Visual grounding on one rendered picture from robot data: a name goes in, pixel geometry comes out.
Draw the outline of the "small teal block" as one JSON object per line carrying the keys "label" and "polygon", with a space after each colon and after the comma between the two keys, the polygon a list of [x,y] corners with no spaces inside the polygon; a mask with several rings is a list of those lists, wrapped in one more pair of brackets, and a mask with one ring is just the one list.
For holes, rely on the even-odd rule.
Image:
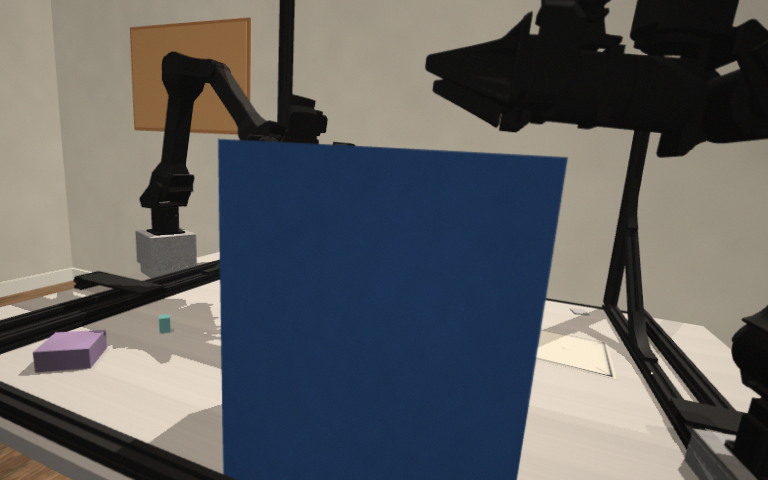
{"label": "small teal block", "polygon": [[159,330],[160,330],[160,334],[171,332],[169,314],[159,315]]}

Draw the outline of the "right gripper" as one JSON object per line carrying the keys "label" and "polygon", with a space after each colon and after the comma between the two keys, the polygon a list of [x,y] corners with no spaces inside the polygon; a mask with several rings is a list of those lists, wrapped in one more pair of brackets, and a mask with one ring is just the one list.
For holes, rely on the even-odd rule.
{"label": "right gripper", "polygon": [[[277,138],[272,138],[271,136],[261,136],[261,135],[249,135],[246,140],[256,140],[256,141],[275,141],[278,142]],[[294,143],[313,143],[316,144],[315,141],[311,140],[300,140],[300,139],[288,139],[288,142],[294,142]],[[355,144],[352,143],[343,143],[343,142],[333,142],[332,145],[351,145],[355,146]]]}

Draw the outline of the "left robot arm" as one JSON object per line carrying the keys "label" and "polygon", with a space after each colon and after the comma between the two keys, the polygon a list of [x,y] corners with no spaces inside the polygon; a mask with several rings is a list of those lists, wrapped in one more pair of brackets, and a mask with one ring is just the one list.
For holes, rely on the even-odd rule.
{"label": "left robot arm", "polygon": [[[576,0],[588,16],[582,50],[622,42],[606,34],[609,1]],[[630,39],[652,56],[633,54],[633,90],[611,128],[661,133],[660,158],[684,156],[706,141],[768,139],[768,30],[756,19],[733,27],[738,3],[637,0]],[[738,70],[722,76],[715,70],[735,61]],[[742,384],[761,398],[752,397],[735,441],[724,445],[757,480],[768,480],[768,305],[742,321],[732,358]]]}

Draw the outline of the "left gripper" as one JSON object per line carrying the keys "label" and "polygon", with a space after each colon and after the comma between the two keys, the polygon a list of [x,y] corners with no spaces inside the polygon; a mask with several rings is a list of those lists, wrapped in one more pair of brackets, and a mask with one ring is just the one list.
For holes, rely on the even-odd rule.
{"label": "left gripper", "polygon": [[429,54],[426,71],[442,78],[433,82],[433,92],[499,131],[545,122],[613,127],[633,90],[634,55],[624,53],[622,44],[582,50],[588,17],[575,0],[544,0],[536,15],[538,34],[530,34],[532,16],[527,13],[500,39]]}

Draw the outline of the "black-outlined square floor marking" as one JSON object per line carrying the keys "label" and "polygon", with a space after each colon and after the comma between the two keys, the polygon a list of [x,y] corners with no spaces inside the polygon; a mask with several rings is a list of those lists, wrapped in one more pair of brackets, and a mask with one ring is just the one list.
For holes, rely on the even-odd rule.
{"label": "black-outlined square floor marking", "polygon": [[537,359],[616,379],[606,342],[541,328]]}

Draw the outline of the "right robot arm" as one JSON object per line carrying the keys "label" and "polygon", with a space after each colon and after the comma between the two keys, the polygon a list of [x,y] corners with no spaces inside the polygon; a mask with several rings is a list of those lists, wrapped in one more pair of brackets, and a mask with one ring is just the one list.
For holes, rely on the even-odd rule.
{"label": "right robot arm", "polygon": [[278,142],[283,142],[283,135],[284,142],[300,139],[319,144],[317,136],[326,133],[328,119],[323,111],[314,110],[315,100],[281,94],[277,122],[266,121],[226,64],[168,53],[162,60],[162,82],[168,93],[162,158],[139,198],[141,207],[151,208],[152,229],[147,232],[156,236],[185,233],[179,229],[179,207],[187,206],[195,179],[186,167],[193,105],[208,81],[236,122],[240,140],[252,134],[280,138]]}

